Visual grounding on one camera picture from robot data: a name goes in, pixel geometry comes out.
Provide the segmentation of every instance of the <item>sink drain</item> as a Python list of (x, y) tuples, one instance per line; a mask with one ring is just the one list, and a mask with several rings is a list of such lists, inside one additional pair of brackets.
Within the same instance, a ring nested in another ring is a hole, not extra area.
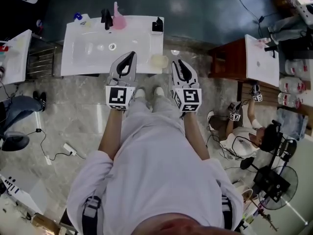
[(109, 50), (115, 50), (115, 49), (116, 49), (115, 43), (109, 44)]

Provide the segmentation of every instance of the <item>pink bottle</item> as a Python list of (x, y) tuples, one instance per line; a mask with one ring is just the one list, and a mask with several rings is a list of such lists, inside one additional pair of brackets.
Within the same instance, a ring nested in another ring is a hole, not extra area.
[(125, 27), (126, 27), (126, 20), (124, 16), (118, 12), (117, 2), (114, 2), (113, 28), (124, 29)]

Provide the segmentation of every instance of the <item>blue bottle cap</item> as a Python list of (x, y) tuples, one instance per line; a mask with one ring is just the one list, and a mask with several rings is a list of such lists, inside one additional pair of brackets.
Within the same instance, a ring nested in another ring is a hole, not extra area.
[(79, 12), (77, 12), (77, 13), (75, 13), (75, 15), (74, 15), (74, 19), (78, 19), (78, 20), (82, 20), (82, 15), (79, 13)]

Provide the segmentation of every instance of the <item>faucet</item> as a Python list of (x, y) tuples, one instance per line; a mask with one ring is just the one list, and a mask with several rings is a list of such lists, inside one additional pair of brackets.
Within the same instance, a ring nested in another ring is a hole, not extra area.
[(113, 26), (113, 20), (108, 9), (101, 10), (101, 23), (105, 23), (106, 30)]

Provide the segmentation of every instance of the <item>white shirt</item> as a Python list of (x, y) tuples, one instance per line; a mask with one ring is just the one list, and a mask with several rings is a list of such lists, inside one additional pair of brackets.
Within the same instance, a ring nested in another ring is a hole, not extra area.
[(112, 178), (103, 196), (106, 235), (130, 235), (142, 221), (164, 213), (181, 213), (202, 225), (223, 228), (222, 193), (232, 203), (232, 228), (237, 227), (242, 196), (220, 162), (202, 161), (173, 121), (149, 113), (129, 116), (121, 140), (114, 162), (105, 152), (95, 151), (74, 180), (67, 213), (79, 232), (83, 203), (108, 175)]
[(256, 130), (262, 128), (262, 125), (257, 119), (252, 121), (252, 128), (237, 127), (231, 134), (228, 135), (227, 139), (221, 141), (221, 145), (225, 150), (230, 150), (232, 153), (242, 157), (248, 158), (256, 155), (256, 151), (260, 148), (254, 147), (250, 142), (249, 134), (256, 136)]

